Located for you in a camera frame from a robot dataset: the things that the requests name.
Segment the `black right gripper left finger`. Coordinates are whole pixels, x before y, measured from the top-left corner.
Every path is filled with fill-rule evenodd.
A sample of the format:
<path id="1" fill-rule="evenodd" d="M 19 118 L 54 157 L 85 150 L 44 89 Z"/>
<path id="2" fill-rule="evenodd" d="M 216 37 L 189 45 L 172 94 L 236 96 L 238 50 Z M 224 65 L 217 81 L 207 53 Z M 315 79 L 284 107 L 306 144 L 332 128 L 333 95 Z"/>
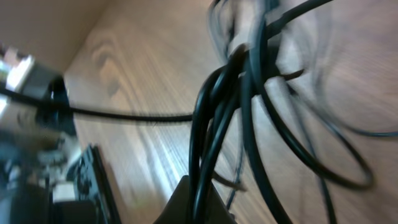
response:
<path id="1" fill-rule="evenodd" d="M 154 224 L 186 224 L 189 197 L 189 176 L 184 175 Z"/>

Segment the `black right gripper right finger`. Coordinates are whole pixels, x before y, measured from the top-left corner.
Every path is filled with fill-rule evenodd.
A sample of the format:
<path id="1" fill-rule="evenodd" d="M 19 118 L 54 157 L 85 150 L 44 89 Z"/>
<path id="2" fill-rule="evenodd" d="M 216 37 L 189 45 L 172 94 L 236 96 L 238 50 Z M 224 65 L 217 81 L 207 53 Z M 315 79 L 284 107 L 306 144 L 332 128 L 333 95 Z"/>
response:
<path id="1" fill-rule="evenodd" d="M 214 185 L 208 194 L 208 224 L 236 224 Z"/>

